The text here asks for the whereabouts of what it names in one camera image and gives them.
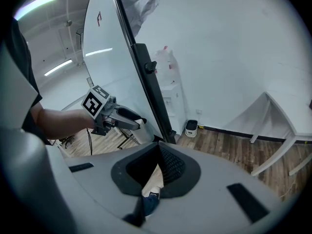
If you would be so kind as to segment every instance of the white wall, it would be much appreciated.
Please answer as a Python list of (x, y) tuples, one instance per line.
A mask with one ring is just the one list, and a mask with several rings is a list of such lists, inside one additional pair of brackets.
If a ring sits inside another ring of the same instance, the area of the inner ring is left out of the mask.
[[(44, 108), (62, 110), (69, 104), (84, 96), (89, 90), (86, 67), (75, 67), (39, 88), (42, 96), (41, 104)], [(81, 100), (71, 105), (70, 109), (81, 108)]]
[[(205, 126), (251, 134), (266, 90), (312, 99), (311, 37), (285, 0), (160, 0), (136, 42), (173, 50), (187, 116), (201, 109)], [(287, 129), (273, 109), (261, 135)]]

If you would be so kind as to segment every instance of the white trash bin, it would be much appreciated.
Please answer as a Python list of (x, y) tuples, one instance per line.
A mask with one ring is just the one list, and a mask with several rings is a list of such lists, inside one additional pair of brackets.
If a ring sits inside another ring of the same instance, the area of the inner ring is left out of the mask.
[(185, 126), (185, 134), (187, 137), (194, 138), (197, 134), (197, 120), (190, 119)]
[(143, 120), (135, 120), (136, 123), (140, 124), (140, 129), (130, 130), (131, 133), (136, 137), (136, 140), (140, 144), (152, 142), (154, 140), (154, 135), (150, 132), (148, 127), (144, 124)]

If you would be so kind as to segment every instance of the plastic bag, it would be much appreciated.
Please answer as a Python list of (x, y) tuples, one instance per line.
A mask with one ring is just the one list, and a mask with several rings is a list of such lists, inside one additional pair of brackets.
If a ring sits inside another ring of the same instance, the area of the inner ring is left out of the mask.
[(127, 14), (134, 37), (141, 25), (159, 4), (159, 0), (121, 0)]
[(179, 66), (172, 50), (165, 46), (158, 50), (151, 58), (157, 62), (156, 77), (160, 86), (169, 86), (175, 83), (181, 84)]

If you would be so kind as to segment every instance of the blue jeans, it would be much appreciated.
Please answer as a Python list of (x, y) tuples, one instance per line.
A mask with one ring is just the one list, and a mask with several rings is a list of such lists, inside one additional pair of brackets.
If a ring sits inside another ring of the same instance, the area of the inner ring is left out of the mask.
[(148, 216), (153, 213), (159, 203), (158, 197), (150, 195), (143, 197), (144, 215)]

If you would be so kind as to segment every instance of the ceiling light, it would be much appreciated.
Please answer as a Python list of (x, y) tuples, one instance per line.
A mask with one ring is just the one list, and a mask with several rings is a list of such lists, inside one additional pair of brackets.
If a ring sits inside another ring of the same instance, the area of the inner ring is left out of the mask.
[(91, 52), (91, 53), (86, 54), (86, 56), (90, 56), (90, 55), (94, 55), (94, 54), (102, 53), (102, 52), (106, 52), (106, 51), (111, 51), (112, 49), (113, 49), (113, 48), (97, 50), (97, 51), (94, 51), (94, 52)]
[(45, 75), (45, 76), (48, 76), (48, 75), (51, 74), (52, 72), (56, 71), (57, 69), (59, 69), (59, 68), (65, 66), (65, 65), (67, 65), (68, 63), (71, 63), (71, 62), (72, 62), (72, 60), (70, 59), (70, 60), (68, 60), (68, 61), (66, 61), (66, 62), (64, 62), (64, 63), (62, 63), (62, 64), (60, 64), (59, 66), (56, 66), (54, 69), (51, 69), (48, 73), (45, 73), (44, 75)]
[(47, 3), (47, 2), (50, 2), (50, 1), (53, 1), (53, 0), (35, 0), (33, 1), (32, 3), (22, 7), (21, 9), (19, 9), (17, 11), (17, 13), (15, 14), (14, 18), (16, 20), (19, 20), (21, 19), (23, 16), (25, 16), (28, 12), (32, 11), (33, 9), (36, 9), (37, 7)]

